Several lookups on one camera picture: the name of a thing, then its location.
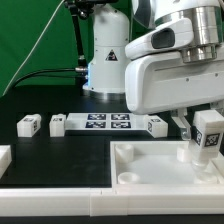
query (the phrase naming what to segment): green screen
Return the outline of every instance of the green screen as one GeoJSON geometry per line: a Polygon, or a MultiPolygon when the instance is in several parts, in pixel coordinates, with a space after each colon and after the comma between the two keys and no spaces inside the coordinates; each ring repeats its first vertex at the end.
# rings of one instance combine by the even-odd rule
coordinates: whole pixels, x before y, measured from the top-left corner
{"type": "MultiPolygon", "coordinates": [[[[0,95],[29,54],[61,0],[1,1],[0,5],[0,95]]],[[[114,7],[131,15],[131,1],[120,0],[114,7]]],[[[92,21],[81,21],[86,58],[93,56],[92,21]]],[[[136,35],[144,31],[137,27],[136,35]]],[[[69,11],[61,6],[34,53],[19,72],[51,68],[74,68],[77,64],[73,23],[69,11]]],[[[22,84],[74,84],[70,79],[33,78],[22,84]]]]}

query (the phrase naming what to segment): white cube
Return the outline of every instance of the white cube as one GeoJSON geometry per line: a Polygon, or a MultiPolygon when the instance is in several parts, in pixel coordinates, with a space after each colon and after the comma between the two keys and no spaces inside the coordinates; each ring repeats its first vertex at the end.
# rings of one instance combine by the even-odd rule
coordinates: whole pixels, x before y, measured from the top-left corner
{"type": "Polygon", "coordinates": [[[193,126],[189,148],[194,159],[216,158],[224,132],[224,117],[216,110],[199,111],[194,115],[193,126]]]}
{"type": "Polygon", "coordinates": [[[154,138],[167,137],[168,124],[159,116],[145,116],[145,128],[154,138]]]}
{"type": "Polygon", "coordinates": [[[18,137],[32,137],[41,127],[39,114],[27,115],[17,123],[18,137]]]}
{"type": "Polygon", "coordinates": [[[0,146],[0,178],[12,161],[11,148],[9,145],[0,146]]]}
{"type": "Polygon", "coordinates": [[[65,121],[66,115],[58,114],[52,116],[49,124],[51,137],[63,137],[65,135],[65,121]]]}

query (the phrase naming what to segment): white base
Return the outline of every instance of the white base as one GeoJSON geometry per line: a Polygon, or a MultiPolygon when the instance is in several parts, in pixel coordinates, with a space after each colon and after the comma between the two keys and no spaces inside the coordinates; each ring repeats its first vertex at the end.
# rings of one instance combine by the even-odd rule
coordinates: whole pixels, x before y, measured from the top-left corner
{"type": "Polygon", "coordinates": [[[209,164],[216,184],[195,184],[190,163],[177,161],[187,142],[111,142],[110,189],[1,189],[0,216],[106,216],[224,213],[224,157],[209,164]],[[134,146],[133,161],[116,161],[115,146],[134,146]],[[136,184],[119,184],[122,172],[136,184]]]}

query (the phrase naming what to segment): black table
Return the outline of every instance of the black table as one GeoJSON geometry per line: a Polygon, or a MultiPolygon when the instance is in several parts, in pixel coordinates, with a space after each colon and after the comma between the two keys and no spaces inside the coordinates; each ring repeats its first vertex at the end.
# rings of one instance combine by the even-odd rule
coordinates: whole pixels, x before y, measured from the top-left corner
{"type": "MultiPolygon", "coordinates": [[[[197,109],[189,110],[188,120],[192,121],[193,111],[197,109]]],[[[0,98],[0,145],[11,145],[13,156],[13,162],[0,180],[0,188],[111,187],[110,141],[154,139],[143,132],[122,136],[76,132],[67,133],[63,138],[50,138],[49,122],[52,115],[59,113],[121,112],[129,112],[124,101],[108,103],[90,99],[80,96],[79,89],[74,86],[22,86],[13,89],[0,98]],[[27,114],[40,114],[42,127],[31,139],[18,138],[16,123],[27,114]]],[[[179,140],[179,129],[169,113],[159,115],[169,123],[168,140],[179,140]]],[[[0,218],[1,224],[115,222],[223,224],[224,215],[0,218]]]]}

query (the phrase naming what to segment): black cable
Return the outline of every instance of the black cable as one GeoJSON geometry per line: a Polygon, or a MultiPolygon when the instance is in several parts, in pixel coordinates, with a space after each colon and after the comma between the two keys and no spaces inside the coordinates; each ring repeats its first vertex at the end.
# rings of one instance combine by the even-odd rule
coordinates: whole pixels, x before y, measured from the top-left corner
{"type": "Polygon", "coordinates": [[[83,76],[60,76],[60,75],[46,75],[43,73],[60,73],[60,72],[75,72],[74,68],[62,68],[62,69],[44,69],[44,70],[39,70],[35,72],[31,72],[19,79],[17,79],[12,86],[8,89],[8,91],[12,88],[15,88],[20,82],[33,78],[33,77],[49,77],[49,78],[83,78],[83,76]]]}

